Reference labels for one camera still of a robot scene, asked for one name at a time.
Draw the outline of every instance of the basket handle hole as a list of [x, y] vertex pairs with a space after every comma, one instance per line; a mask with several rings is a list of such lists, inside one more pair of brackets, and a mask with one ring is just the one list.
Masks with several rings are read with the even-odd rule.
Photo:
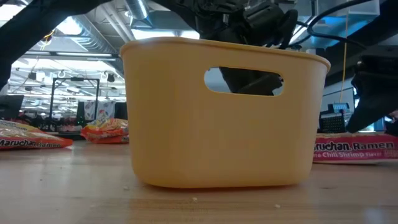
[[205, 85], [215, 92], [277, 96], [282, 93], [284, 79], [274, 72], [213, 67], [205, 72]]

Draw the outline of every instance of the table surface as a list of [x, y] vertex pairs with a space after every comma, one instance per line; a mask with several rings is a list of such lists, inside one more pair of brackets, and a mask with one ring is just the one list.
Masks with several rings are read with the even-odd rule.
[[398, 223], [398, 166], [315, 164], [300, 185], [176, 190], [139, 182], [128, 145], [0, 152], [0, 223]]

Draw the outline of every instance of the yellow plastic basket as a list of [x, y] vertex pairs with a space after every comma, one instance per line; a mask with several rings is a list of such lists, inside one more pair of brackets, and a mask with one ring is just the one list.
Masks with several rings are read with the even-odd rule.
[[[163, 187], [296, 184], [311, 169], [329, 62], [311, 54], [161, 37], [121, 49], [132, 164]], [[278, 96], [218, 93], [212, 67], [278, 73]]]

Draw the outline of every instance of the maruchan ramen package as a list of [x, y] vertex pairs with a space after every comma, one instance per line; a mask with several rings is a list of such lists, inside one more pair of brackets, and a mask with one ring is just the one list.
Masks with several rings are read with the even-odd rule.
[[383, 133], [317, 134], [313, 161], [334, 164], [398, 162], [398, 138]]
[[70, 139], [46, 134], [29, 125], [0, 120], [0, 150], [58, 148], [72, 144]]
[[88, 123], [80, 134], [94, 143], [128, 143], [128, 121], [100, 118]]

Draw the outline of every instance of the basket rim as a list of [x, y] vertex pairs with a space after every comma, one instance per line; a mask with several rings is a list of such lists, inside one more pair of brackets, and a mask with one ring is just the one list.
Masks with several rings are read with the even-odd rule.
[[134, 40], [124, 44], [120, 48], [120, 56], [123, 57], [124, 53], [130, 49], [131, 47], [135, 47], [137, 45], [147, 45], [147, 44], [164, 44], [164, 43], [172, 43], [172, 44], [195, 44], [195, 45], [207, 45], [210, 47], [219, 47], [219, 48], [228, 48], [228, 49], [236, 49], [236, 50], [249, 50], [254, 52], [267, 52], [271, 54], [279, 54], [285, 55], [288, 57], [299, 57], [299, 58], [306, 58], [310, 60], [316, 60], [321, 62], [327, 67], [327, 72], [330, 70], [330, 62], [321, 57], [314, 54], [308, 54], [303, 52], [293, 52], [289, 50], [281, 50], [281, 49], [270, 49], [267, 47], [258, 47], [258, 46], [251, 46], [251, 45], [243, 45], [243, 44], [232, 44], [227, 42], [220, 42], [214, 40], [195, 40], [183, 37], [153, 37], [148, 39], [142, 40]]

